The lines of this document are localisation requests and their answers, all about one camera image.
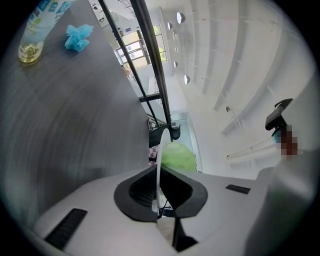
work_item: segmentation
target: plastic bottle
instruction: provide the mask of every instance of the plastic bottle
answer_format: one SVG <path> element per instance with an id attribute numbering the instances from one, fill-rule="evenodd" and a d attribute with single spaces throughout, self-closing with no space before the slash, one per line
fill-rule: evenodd
<path id="1" fill-rule="evenodd" d="M 42 0 L 30 15 L 18 49 L 21 62 L 37 60 L 47 35 L 75 0 Z"/>

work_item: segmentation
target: blue cloth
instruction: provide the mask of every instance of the blue cloth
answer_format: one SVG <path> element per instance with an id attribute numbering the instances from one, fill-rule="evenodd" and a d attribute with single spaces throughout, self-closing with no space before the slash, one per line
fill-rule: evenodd
<path id="1" fill-rule="evenodd" d="M 85 38 L 90 36 L 93 28 L 93 26 L 87 24 L 79 26 L 78 28 L 69 25 L 66 29 L 66 35 L 69 38 L 64 44 L 65 48 L 81 52 L 90 43 L 90 41 Z"/>

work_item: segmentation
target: bottle label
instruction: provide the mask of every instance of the bottle label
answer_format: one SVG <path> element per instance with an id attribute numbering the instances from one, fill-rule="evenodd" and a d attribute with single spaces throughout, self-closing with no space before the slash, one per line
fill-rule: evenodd
<path id="1" fill-rule="evenodd" d="M 42 0 L 29 18 L 31 25 L 53 27 L 75 0 Z"/>

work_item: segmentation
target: green plastic bag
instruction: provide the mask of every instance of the green plastic bag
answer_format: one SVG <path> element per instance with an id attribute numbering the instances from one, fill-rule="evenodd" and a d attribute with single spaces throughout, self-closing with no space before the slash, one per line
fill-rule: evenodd
<path id="1" fill-rule="evenodd" d="M 170 142 L 163 146 L 161 164 L 192 172 L 196 171 L 196 158 L 194 153 L 185 145 L 177 142 Z"/>

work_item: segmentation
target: yellow liquid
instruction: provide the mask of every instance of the yellow liquid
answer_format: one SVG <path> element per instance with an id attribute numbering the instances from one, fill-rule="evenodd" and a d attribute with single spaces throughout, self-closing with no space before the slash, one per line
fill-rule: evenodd
<path id="1" fill-rule="evenodd" d="M 23 63 L 31 63 L 36 61 L 43 49 L 43 42 L 37 44 L 27 44 L 19 46 L 18 58 Z"/>

